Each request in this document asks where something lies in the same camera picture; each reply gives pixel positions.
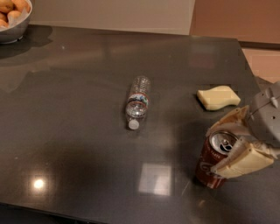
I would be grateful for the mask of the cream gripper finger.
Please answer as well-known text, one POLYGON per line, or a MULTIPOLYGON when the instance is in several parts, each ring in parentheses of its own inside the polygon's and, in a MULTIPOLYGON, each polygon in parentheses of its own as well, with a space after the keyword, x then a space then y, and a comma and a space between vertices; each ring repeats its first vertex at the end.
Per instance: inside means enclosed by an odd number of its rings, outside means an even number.
POLYGON ((240 137, 228 156, 211 167, 211 172, 225 179, 237 178, 260 171, 275 160, 275 150, 260 141, 250 142, 240 137))
POLYGON ((251 132, 246 121, 248 112, 249 106, 231 110, 207 130, 206 136, 209 137, 218 130, 225 130, 237 136, 249 136, 251 132))

